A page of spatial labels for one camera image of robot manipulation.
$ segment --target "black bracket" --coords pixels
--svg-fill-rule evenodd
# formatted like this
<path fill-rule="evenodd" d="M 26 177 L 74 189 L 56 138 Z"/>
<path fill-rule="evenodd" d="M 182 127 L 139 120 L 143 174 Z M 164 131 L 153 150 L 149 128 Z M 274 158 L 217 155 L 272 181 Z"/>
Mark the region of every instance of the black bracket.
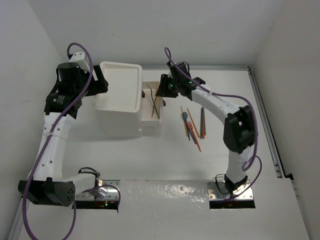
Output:
<path fill-rule="evenodd" d="M 93 66 L 97 80 L 92 77 L 85 96 L 94 96 L 108 91 L 108 82 L 105 80 L 99 65 Z M 82 70 L 75 62 L 65 62 L 56 69 L 56 82 L 50 94 L 46 97 L 44 112 L 62 113 L 67 106 L 80 94 L 86 85 L 90 73 Z M 66 113 L 74 119 L 81 107 L 81 99 Z"/>
<path fill-rule="evenodd" d="M 224 120 L 223 141 L 229 150 L 238 154 L 255 143 L 254 118 L 248 105 L 228 114 Z"/>
<path fill-rule="evenodd" d="M 18 190 L 24 194 L 27 181 L 21 180 Z M 52 181 L 48 177 L 46 181 L 32 180 L 28 200 L 35 205 L 54 205 L 68 207 L 75 198 L 75 185 L 72 182 Z"/>
<path fill-rule="evenodd" d="M 232 194 L 234 190 L 237 190 L 240 186 L 245 184 L 248 180 L 248 176 L 245 176 L 244 179 L 241 181 L 238 181 L 236 183 L 233 183 L 226 175 L 224 175 L 224 186 L 225 189 L 227 189 L 228 193 Z"/>
<path fill-rule="evenodd" d="M 184 62 L 179 62 L 176 65 L 182 72 L 191 78 Z M 160 85 L 155 95 L 164 98 L 176 98 L 178 97 L 178 94 L 181 94 L 192 101 L 191 92 L 196 89 L 197 85 L 178 71 L 174 65 L 169 64 L 168 66 L 171 77 L 167 74 L 161 75 Z M 198 84 L 206 84 L 206 82 L 199 77 L 195 77 L 193 80 Z"/>

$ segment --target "white plastic container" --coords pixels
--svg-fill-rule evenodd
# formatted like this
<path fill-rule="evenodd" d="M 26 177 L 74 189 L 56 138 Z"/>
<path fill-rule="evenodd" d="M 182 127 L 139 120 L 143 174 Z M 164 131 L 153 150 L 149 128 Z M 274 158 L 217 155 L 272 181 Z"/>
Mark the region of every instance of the white plastic container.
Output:
<path fill-rule="evenodd" d="M 142 67 L 135 64 L 104 61 L 100 64 L 104 78 L 109 83 L 108 92 L 96 96 L 95 110 L 103 131 L 113 138 L 139 138 L 156 133 L 162 122 L 163 100 L 157 98 L 153 117 L 153 97 L 159 82 L 143 82 Z"/>

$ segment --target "white wall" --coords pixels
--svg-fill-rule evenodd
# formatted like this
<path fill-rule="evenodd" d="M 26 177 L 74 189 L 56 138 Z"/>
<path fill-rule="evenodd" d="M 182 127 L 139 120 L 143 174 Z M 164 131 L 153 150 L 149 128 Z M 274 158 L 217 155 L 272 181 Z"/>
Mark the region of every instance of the white wall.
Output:
<path fill-rule="evenodd" d="M 96 63 L 251 65 L 282 0 L 29 0 L 60 55 L 78 41 Z"/>
<path fill-rule="evenodd" d="M 320 2 L 286 0 L 254 67 L 285 171 L 320 239 Z"/>
<path fill-rule="evenodd" d="M 62 59 L 27 0 L 0 1 L 0 33 L 0 239 L 7 239 Z"/>

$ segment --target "metal base plate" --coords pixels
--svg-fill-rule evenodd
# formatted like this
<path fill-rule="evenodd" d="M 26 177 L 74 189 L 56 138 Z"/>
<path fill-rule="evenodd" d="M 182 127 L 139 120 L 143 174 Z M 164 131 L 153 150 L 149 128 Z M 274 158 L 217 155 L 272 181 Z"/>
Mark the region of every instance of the metal base plate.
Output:
<path fill-rule="evenodd" d="M 97 185 L 112 185 L 120 191 L 120 180 L 99 179 Z M 77 209 L 117 210 L 118 202 L 118 191 L 111 187 L 101 187 L 98 190 L 80 193 L 75 196 L 75 203 Z"/>
<path fill-rule="evenodd" d="M 246 184 L 240 186 L 237 190 L 233 192 L 234 195 L 241 194 L 248 186 L 250 181 L 247 181 Z M 230 198 L 230 193 L 228 193 L 225 188 L 225 181 L 211 180 L 207 182 L 208 196 L 210 209 L 254 209 L 255 201 L 252 188 L 250 187 L 243 194 L 236 197 L 230 201 L 223 201 Z"/>

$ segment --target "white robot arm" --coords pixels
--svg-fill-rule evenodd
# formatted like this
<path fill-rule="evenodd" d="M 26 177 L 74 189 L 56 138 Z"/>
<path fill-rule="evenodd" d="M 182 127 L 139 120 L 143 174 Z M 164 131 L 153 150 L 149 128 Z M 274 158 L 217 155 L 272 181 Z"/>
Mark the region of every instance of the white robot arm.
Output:
<path fill-rule="evenodd" d="M 203 86 L 209 91 L 211 90 L 207 84 L 204 84 Z M 199 89 L 199 87 L 193 90 L 191 94 L 192 101 L 204 106 L 213 115 L 215 115 L 222 124 L 225 124 L 225 120 L 228 118 L 228 115 L 233 115 L 240 110 L 238 105 L 226 101 L 221 97 L 213 96 L 212 94 Z M 248 161 L 251 148 L 252 146 L 247 147 L 242 153 L 234 152 L 229 149 L 228 168 L 225 175 L 232 183 L 240 183 L 243 179 L 246 179 L 244 182 L 247 181 L 247 175 L 242 170 L 242 166 L 246 161 Z"/>
<path fill-rule="evenodd" d="M 66 142 L 74 123 L 81 99 L 57 123 L 53 132 L 50 129 L 58 116 L 80 94 L 88 81 L 89 65 L 85 61 L 84 52 L 70 55 L 69 62 L 59 64 L 56 83 L 46 98 L 44 108 L 44 128 L 38 151 L 40 154 L 47 138 L 51 139 L 46 146 L 40 162 L 30 183 L 28 199 L 37 205 L 69 206 L 75 195 L 92 189 L 96 184 L 97 173 L 81 173 L 63 179 L 62 165 Z M 108 83 L 104 79 L 100 66 L 94 66 L 93 79 L 85 96 L 93 96 L 108 91 Z M 18 190 L 23 194 L 27 181 L 21 180 Z"/>
<path fill-rule="evenodd" d="M 204 106 L 224 124 L 223 141 L 229 149 L 228 169 L 224 180 L 225 188 L 232 195 L 233 191 L 245 184 L 248 179 L 243 165 L 249 160 L 251 148 L 255 144 L 254 118 L 251 108 L 248 105 L 240 107 L 212 95 L 205 81 L 199 77 L 191 78 L 185 62 L 171 65 L 170 59 L 167 65 L 170 73 L 161 75 L 156 96 L 176 98 L 181 94 Z"/>

